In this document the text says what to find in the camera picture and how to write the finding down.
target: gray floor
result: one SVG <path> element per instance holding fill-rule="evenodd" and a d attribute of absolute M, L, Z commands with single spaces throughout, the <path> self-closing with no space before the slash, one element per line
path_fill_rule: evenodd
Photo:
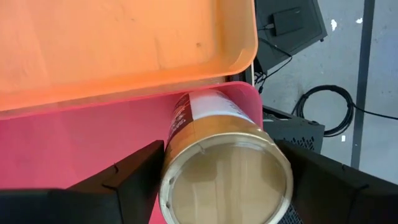
<path fill-rule="evenodd" d="M 318 2 L 328 37 L 295 55 L 266 81 L 262 93 L 265 105 L 291 112 L 304 92 L 324 84 L 341 86 L 356 99 L 364 0 Z M 366 109 L 398 116 L 398 25 L 394 23 L 398 16 L 394 11 L 398 11 L 396 0 L 376 1 Z M 334 31 L 332 19 L 337 23 Z M 325 124 L 327 129 L 341 122 L 345 112 L 344 99 L 332 92 L 311 96 L 304 108 L 307 119 Z M 353 126 L 340 136 L 325 138 L 322 154 L 350 165 Z M 365 115 L 359 168 L 398 184 L 396 135 L 398 122 Z"/>

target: metal can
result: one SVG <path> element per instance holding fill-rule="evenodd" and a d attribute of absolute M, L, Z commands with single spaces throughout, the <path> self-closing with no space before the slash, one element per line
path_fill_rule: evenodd
<path fill-rule="evenodd" d="M 278 223 L 292 191 L 289 161 L 226 95 L 181 97 L 159 193 L 167 223 Z"/>

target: wire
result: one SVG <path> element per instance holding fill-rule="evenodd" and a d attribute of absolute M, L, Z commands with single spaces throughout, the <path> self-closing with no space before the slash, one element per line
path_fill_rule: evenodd
<path fill-rule="evenodd" d="M 298 117 L 305 118 L 303 111 L 304 111 L 305 102 L 307 101 L 308 97 L 310 97 L 314 93 L 317 93 L 319 91 L 325 91 L 325 90 L 333 91 L 333 92 L 339 94 L 340 96 L 342 96 L 346 100 L 347 113 L 346 113 L 346 116 L 344 117 L 344 119 L 342 120 L 342 122 L 337 127 L 332 128 L 330 130 L 326 130 L 324 132 L 324 134 L 323 134 L 324 137 L 334 137 L 334 136 L 337 136 L 337 135 L 345 132 L 348 129 L 348 127 L 351 125 L 351 123 L 353 122 L 354 109 L 360 110 L 363 113 L 371 114 L 374 116 L 398 120 L 398 118 L 393 117 L 393 116 L 386 116 L 383 114 L 373 113 L 373 112 L 369 112 L 362 108 L 357 107 L 354 104 L 354 101 L 353 101 L 351 95 L 348 93 L 348 91 L 345 90 L 344 88 L 336 86 L 336 85 L 321 85 L 321 86 L 316 86 L 316 87 L 312 88 L 311 90 L 306 92 L 304 95 L 302 95 L 298 99 L 298 102 L 296 103 L 296 105 L 293 108 L 292 114 L 296 114 Z"/>
<path fill-rule="evenodd" d="M 259 88 L 259 93 L 261 94 L 263 89 L 264 89 L 264 84 L 267 80 L 267 78 L 273 76 L 275 73 L 279 72 L 283 67 L 285 67 L 288 63 L 290 63 L 293 59 L 293 56 L 291 54 L 289 54 L 288 52 L 286 52 L 285 50 L 282 50 L 280 47 L 276 46 L 275 44 L 272 44 L 271 42 L 269 42 L 268 40 L 259 37 L 259 40 L 267 45 L 269 45 L 271 48 L 278 50 L 279 52 L 282 52 L 283 54 L 287 55 L 289 57 L 288 61 L 285 62 L 281 67 L 279 67 L 277 70 L 273 71 L 271 74 L 267 74 L 264 72 L 260 72 L 260 73 L 255 73 L 256 79 L 255 79 L 255 84 L 261 83 L 260 88 Z"/>

